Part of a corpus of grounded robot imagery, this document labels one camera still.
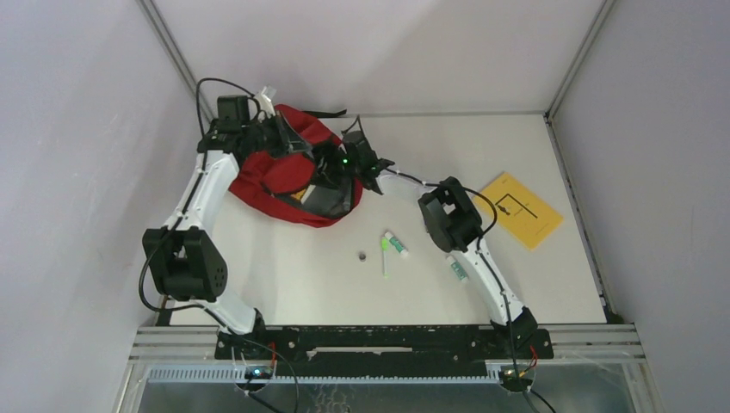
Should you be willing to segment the blue Jane Eyre book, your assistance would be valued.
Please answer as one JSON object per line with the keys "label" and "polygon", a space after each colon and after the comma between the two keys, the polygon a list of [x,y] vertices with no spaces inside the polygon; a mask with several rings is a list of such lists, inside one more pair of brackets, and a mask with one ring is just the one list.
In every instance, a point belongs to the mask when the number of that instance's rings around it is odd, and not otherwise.
{"label": "blue Jane Eyre book", "polygon": [[309,186],[309,187],[304,188],[304,189],[302,189],[302,190],[300,190],[300,191],[298,191],[298,192],[296,192],[294,194],[291,194],[290,197],[293,200],[295,200],[295,201],[297,201],[297,202],[299,202],[301,204],[304,204],[306,202],[307,198],[310,196],[310,194],[311,194],[312,191],[313,191],[313,186]]}

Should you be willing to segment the yellow notebook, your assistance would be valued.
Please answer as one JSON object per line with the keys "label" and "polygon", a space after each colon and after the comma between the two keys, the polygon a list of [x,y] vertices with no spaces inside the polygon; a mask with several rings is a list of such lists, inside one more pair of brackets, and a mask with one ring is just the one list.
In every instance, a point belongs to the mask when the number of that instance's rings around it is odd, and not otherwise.
{"label": "yellow notebook", "polygon": [[508,172],[479,193],[495,206],[497,223],[528,250],[535,250],[564,221],[561,214]]}

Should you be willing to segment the red student backpack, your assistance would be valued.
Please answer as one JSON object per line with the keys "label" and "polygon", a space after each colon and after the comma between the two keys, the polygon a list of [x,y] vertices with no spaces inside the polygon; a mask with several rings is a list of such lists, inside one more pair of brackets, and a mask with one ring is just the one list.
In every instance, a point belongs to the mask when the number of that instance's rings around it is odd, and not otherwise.
{"label": "red student backpack", "polygon": [[[331,114],[283,104],[275,108],[312,145],[312,151],[278,159],[266,152],[252,154],[229,192],[274,219],[314,228],[336,224],[360,204],[363,186],[344,168],[341,138],[321,121]],[[304,204],[290,197],[309,186],[313,191]]]}

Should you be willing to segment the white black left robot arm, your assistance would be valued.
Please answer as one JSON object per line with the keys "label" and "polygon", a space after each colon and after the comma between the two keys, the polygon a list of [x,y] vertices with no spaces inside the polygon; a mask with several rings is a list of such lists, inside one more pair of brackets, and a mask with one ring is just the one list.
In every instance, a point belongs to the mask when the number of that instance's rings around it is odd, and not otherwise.
{"label": "white black left robot arm", "polygon": [[182,198],[159,228],[143,235],[145,264],[157,291],[179,311],[200,308],[230,334],[250,359],[263,356],[269,336],[257,328],[260,312],[226,289],[226,261],[212,239],[213,226],[232,182],[252,154],[285,157],[308,151],[305,142],[275,110],[270,93],[222,96],[219,116],[197,145],[195,168]]}

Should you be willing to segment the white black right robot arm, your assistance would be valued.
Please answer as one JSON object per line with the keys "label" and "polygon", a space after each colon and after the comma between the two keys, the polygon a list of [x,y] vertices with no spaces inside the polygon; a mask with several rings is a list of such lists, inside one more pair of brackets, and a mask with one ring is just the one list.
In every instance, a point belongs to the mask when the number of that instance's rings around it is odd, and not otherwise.
{"label": "white black right robot arm", "polygon": [[487,247],[488,230],[482,227],[482,216],[470,197],[475,192],[453,176],[432,183],[397,170],[393,161],[376,155],[361,130],[345,132],[343,145],[344,166],[363,187],[416,204],[435,246],[450,254],[469,279],[480,283],[490,322],[499,332],[501,353],[518,358],[528,351],[538,323],[510,288]]}

